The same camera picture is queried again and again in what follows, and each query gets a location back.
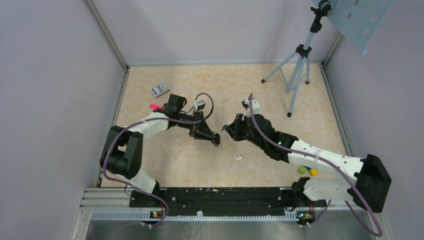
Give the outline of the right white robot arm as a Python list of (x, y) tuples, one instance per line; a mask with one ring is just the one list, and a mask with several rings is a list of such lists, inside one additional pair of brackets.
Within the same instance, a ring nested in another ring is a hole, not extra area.
[(363, 209), (369, 206), (374, 213), (383, 211), (392, 178), (379, 157), (346, 156), (315, 147), (294, 135), (275, 130), (260, 114), (245, 117), (238, 113), (234, 121), (222, 129), (234, 141), (248, 141), (273, 160), (302, 165), (334, 177), (299, 180), (301, 187), (293, 192), (297, 205), (338, 200), (353, 202)]

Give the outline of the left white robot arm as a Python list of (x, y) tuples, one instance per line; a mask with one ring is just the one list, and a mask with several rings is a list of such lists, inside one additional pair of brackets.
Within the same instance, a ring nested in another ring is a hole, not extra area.
[(180, 127), (187, 129), (195, 140), (209, 141), (216, 147), (221, 142), (220, 135), (206, 122), (209, 116), (203, 112), (205, 102), (196, 98), (192, 113), (183, 110), (186, 104), (185, 97), (171, 94), (167, 103), (142, 120), (125, 127), (112, 126), (99, 160), (104, 177), (141, 190), (141, 200), (149, 207), (156, 206), (161, 198), (157, 191), (160, 185), (142, 169), (143, 145), (147, 140), (172, 127)]

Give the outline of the black round charging case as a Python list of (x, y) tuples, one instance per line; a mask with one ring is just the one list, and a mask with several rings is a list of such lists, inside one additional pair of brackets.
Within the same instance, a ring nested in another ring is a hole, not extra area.
[(214, 138), (211, 141), (215, 147), (218, 147), (221, 143), (221, 137), (218, 133), (214, 135)]

